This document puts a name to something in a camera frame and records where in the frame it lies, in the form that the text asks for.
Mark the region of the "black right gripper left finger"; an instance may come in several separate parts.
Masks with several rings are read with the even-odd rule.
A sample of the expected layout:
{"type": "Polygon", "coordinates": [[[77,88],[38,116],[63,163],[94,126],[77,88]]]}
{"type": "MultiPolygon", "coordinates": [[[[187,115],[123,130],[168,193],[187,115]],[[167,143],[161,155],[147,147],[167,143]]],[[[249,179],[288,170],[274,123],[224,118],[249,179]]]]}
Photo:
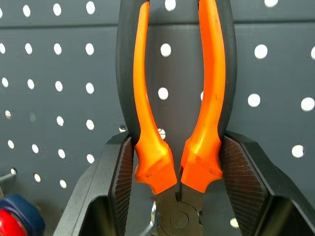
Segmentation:
{"type": "Polygon", "coordinates": [[[132,187],[134,148],[127,132],[113,136],[79,178],[56,236],[123,236],[132,187]]]}

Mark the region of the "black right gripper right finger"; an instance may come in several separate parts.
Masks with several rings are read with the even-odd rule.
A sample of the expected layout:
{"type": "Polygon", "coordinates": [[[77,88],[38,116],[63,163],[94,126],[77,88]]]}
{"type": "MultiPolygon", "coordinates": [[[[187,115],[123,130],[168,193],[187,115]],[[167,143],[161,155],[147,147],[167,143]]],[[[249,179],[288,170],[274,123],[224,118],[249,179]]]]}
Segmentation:
{"type": "Polygon", "coordinates": [[[220,149],[220,165],[242,235],[315,234],[315,209],[257,142],[227,131],[220,149]]]}

